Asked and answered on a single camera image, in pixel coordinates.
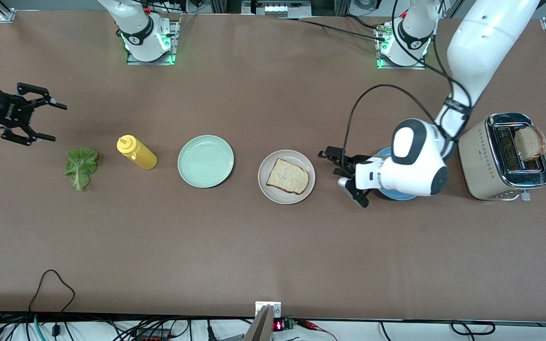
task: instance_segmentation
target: silver toaster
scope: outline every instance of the silver toaster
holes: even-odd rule
[[[546,185],[545,156],[524,161],[513,142],[515,132],[528,126],[532,121],[524,114],[493,114],[461,136],[461,165],[474,197],[510,200],[521,196],[529,201],[529,190]]]

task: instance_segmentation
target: teal cable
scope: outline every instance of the teal cable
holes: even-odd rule
[[[37,314],[35,315],[35,318],[33,319],[33,324],[35,324],[35,329],[37,330],[37,335],[39,335],[39,338],[41,341],[46,341],[43,333],[41,332],[41,329],[39,328],[39,323],[37,323]]]

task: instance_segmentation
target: white plate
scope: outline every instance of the white plate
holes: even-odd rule
[[[271,170],[273,170],[273,166],[275,166],[275,160],[278,158],[293,163],[309,173],[309,184],[303,194],[288,193],[279,188],[267,186],[267,179],[269,179],[269,174],[271,174]],[[313,190],[313,187],[315,186],[315,169],[309,159],[297,151],[290,151],[289,149],[276,151],[266,157],[260,164],[260,168],[258,169],[258,185],[265,196],[272,201],[283,205],[295,204],[304,200]]]

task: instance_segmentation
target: teal plate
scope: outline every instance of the teal plate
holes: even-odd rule
[[[225,140],[202,135],[187,142],[180,150],[178,172],[191,186],[210,188],[229,177],[234,161],[233,150]]]

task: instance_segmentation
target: yellow bottle cap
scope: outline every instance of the yellow bottle cap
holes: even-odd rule
[[[132,155],[138,152],[139,142],[131,135],[124,135],[117,140],[117,150],[123,155]]]

